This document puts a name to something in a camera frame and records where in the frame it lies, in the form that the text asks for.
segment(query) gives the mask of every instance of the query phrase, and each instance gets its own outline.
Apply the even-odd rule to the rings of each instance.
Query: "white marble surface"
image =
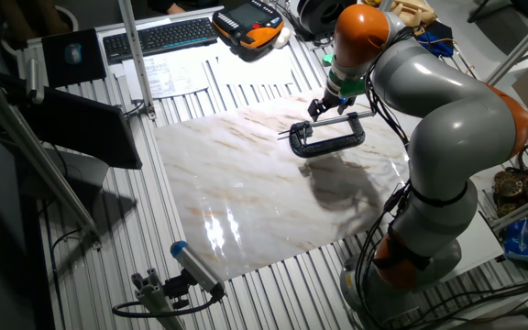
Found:
[[[288,139],[278,140],[279,132],[309,119],[308,104],[322,95],[303,93],[155,130],[186,239],[224,280],[369,229],[406,181],[402,143],[378,116],[362,119],[364,144],[328,156],[301,159]],[[368,110],[363,101],[348,112]],[[331,116],[335,110],[323,118]],[[408,134],[419,121],[397,117]],[[313,138],[349,133],[341,123],[315,128]],[[473,179],[490,185],[488,176]]]

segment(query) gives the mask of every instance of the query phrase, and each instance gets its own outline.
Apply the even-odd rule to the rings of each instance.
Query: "keyboard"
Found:
[[[217,42],[217,34],[209,18],[198,18],[137,32],[144,55],[186,49]],[[105,55],[109,64],[131,59],[126,33],[103,38]]]

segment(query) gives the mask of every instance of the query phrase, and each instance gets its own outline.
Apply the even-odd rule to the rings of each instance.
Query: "computer monitor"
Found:
[[[0,73],[0,82],[10,100],[26,96],[25,80]],[[142,167],[132,132],[116,106],[45,87],[41,104],[20,102],[17,107],[42,141],[96,157],[112,167]]]

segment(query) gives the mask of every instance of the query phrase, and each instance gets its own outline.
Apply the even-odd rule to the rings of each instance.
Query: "slotted aluminum table surface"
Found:
[[[176,16],[172,21],[209,17],[213,12],[213,9],[195,11]],[[217,83],[221,72],[217,72],[214,63],[207,61],[203,64],[209,80],[206,91],[156,100],[155,121],[148,120],[146,115],[135,115],[129,120],[144,165],[142,170],[109,169],[93,208],[102,248],[93,249],[86,238],[67,239],[60,242],[51,255],[52,242],[76,228],[76,223],[56,203],[42,213],[39,221],[57,329],[161,329],[153,319],[127,319],[111,313],[113,305],[136,300],[130,279],[133,273],[145,274],[146,269],[155,268],[165,280],[181,271],[170,255],[170,246],[184,239],[184,233],[153,128],[324,86],[328,68],[322,66],[321,58],[333,48],[315,48],[295,36],[291,37],[289,47],[293,83],[223,85]],[[44,63],[38,39],[32,40],[18,55],[22,77],[28,59]],[[442,61],[471,73],[459,52]],[[126,77],[115,78],[108,67],[106,70],[108,75],[104,80],[74,84],[60,90],[104,104],[123,105],[124,111],[132,110]],[[480,205],[481,209],[493,217],[492,206],[485,203]],[[343,239],[228,280],[225,283],[228,295],[222,303],[182,319],[188,329],[353,329],[355,326],[350,319],[355,316],[343,300],[338,279],[344,261],[360,251],[364,237],[362,234]],[[52,276],[51,258],[57,265],[58,285]],[[509,262],[492,260],[416,296],[420,309],[425,311],[452,294],[495,289],[525,280],[528,280],[527,271]],[[196,287],[191,289],[189,297],[191,306],[201,305],[209,298]],[[443,314],[459,304],[471,302],[470,299],[455,299],[436,311]],[[409,317],[418,315],[414,312]]]

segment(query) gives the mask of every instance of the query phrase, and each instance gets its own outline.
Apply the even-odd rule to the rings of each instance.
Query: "paper document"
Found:
[[[152,98],[177,96],[206,89],[209,82],[203,68],[205,60],[206,57],[197,49],[144,57]],[[142,90],[134,61],[124,61],[124,70],[132,100],[141,100]]]
[[[274,49],[261,59],[245,62],[232,53],[218,59],[218,81],[225,84],[292,83],[291,54],[288,47]]]
[[[116,78],[126,75],[124,64],[122,63],[110,65],[109,70],[111,70],[111,73],[114,74]]]

